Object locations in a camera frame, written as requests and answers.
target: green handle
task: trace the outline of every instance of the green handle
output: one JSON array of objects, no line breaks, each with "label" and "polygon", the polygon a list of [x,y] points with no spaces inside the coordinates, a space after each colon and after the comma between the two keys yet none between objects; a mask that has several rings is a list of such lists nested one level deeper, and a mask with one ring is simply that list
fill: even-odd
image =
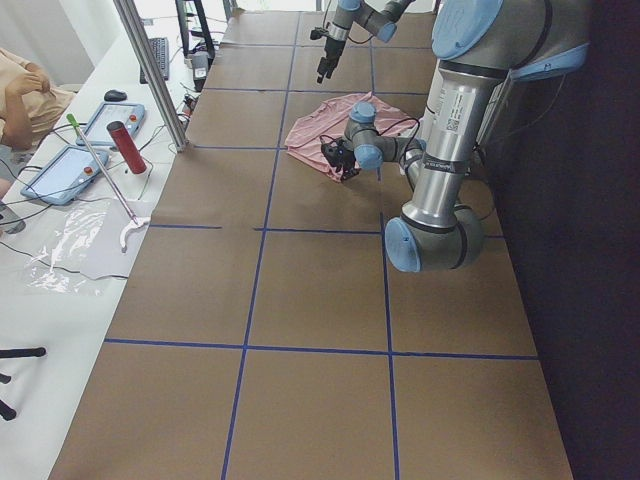
[{"label": "green handle", "polygon": [[80,124],[77,122],[76,117],[74,117],[72,113],[67,115],[67,120],[69,120],[69,123],[73,126],[73,128],[80,128]]}]

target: blue joint cap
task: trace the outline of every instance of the blue joint cap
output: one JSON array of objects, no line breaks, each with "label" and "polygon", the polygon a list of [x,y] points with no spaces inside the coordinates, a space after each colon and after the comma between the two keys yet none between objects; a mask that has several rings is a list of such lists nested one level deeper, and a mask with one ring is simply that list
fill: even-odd
[{"label": "blue joint cap", "polygon": [[387,43],[396,34],[397,29],[398,26],[395,23],[387,23],[378,31],[378,40],[382,40],[384,43]]},{"label": "blue joint cap", "polygon": [[451,60],[473,48],[496,20],[503,0],[447,0],[433,26],[432,50]]},{"label": "blue joint cap", "polygon": [[587,59],[588,43],[578,45],[566,52],[558,53],[539,62],[525,65],[509,74],[515,82],[531,82],[565,75],[580,68]]},{"label": "blue joint cap", "polygon": [[363,170],[375,170],[382,165],[382,151],[375,145],[358,145],[353,153]]},{"label": "blue joint cap", "polygon": [[401,272],[419,272],[422,269],[420,249],[413,233],[402,219],[389,220],[384,230],[387,256]]},{"label": "blue joint cap", "polygon": [[338,6],[349,12],[355,12],[360,8],[360,0],[338,0]]},{"label": "blue joint cap", "polygon": [[369,102],[358,102],[349,112],[349,117],[358,123],[373,123],[376,119],[376,107]]}]

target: red cylinder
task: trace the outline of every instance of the red cylinder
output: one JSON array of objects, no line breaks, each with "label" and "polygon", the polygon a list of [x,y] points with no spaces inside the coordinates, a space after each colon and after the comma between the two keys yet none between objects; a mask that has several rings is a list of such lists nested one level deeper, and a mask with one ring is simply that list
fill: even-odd
[{"label": "red cylinder", "polygon": [[124,123],[119,120],[111,122],[107,125],[107,130],[111,138],[113,138],[116,147],[120,150],[122,158],[124,158],[124,161],[129,165],[131,172],[136,175],[144,172],[147,169],[147,164],[144,163],[144,160],[140,156],[140,152],[136,148],[135,143],[133,143],[131,135],[129,135]]}]

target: pink shirt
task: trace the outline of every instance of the pink shirt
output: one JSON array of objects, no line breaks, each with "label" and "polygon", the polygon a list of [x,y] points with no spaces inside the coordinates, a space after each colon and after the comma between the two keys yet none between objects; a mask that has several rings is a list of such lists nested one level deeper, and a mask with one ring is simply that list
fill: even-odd
[{"label": "pink shirt", "polygon": [[[4,90],[18,75],[27,72],[26,66],[29,63],[28,60],[0,48],[0,138],[7,117]],[[30,92],[22,96],[33,128],[33,146],[53,128],[73,97],[72,92],[60,90],[53,85],[47,93]]]},{"label": "pink shirt", "polygon": [[[337,173],[320,151],[320,135],[338,138],[344,134],[349,121],[349,112],[357,102],[371,102],[376,107],[375,126],[383,131],[398,120],[409,118],[406,113],[379,98],[371,92],[352,93],[343,97],[322,102],[318,109],[306,117],[299,118],[291,128],[285,140],[289,155],[324,173],[336,182],[340,182],[341,173]],[[405,131],[411,123],[401,123],[392,127],[386,136]]]}]

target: white desk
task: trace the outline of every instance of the white desk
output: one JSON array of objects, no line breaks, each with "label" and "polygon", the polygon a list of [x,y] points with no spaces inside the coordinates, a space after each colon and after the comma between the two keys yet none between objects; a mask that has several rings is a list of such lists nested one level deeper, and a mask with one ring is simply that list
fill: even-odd
[{"label": "white desk", "polygon": [[[175,19],[158,20],[153,27],[148,27],[147,33],[150,37],[167,36],[171,42],[171,53],[178,52]],[[144,123],[135,138],[138,147],[142,146],[164,122],[149,87],[138,83],[138,75],[138,62],[128,37],[123,33],[67,112],[73,113],[79,122],[86,122],[106,90],[124,90],[128,101],[142,103],[147,109]],[[171,63],[167,86],[176,106],[188,92],[187,88],[193,88],[191,72],[184,66],[181,52]],[[63,116],[58,125],[66,123]],[[70,142],[75,140],[71,130],[62,135]],[[30,165],[45,165],[64,145],[61,139],[50,135]],[[142,153],[154,168],[141,200],[155,205],[175,155],[166,128]],[[111,165],[121,160],[120,154],[115,154]],[[138,198],[147,172],[136,176],[126,173],[121,166],[111,173],[125,197]],[[25,171],[20,179],[26,181],[34,175],[35,172]],[[11,204],[24,200],[19,193],[21,187],[16,182],[5,202]],[[104,178],[97,180],[82,196],[115,198]],[[18,215],[27,216],[43,206],[40,202],[29,201],[13,204],[11,208]],[[37,254],[47,239],[54,235],[58,225],[79,206],[80,203],[74,202],[65,207],[49,208],[26,220],[26,228],[22,232],[3,234],[0,241],[18,250]],[[0,348],[44,346],[47,349],[46,356],[42,358],[0,360],[0,372],[13,377],[9,384],[0,384],[0,399],[18,412],[12,421],[0,420],[0,480],[44,480],[49,476],[126,283],[114,278],[91,281],[79,274],[61,272],[60,277],[68,278],[71,284],[81,285],[78,293],[56,293],[29,285],[29,269],[25,268],[29,262],[28,257],[0,245]]]}]

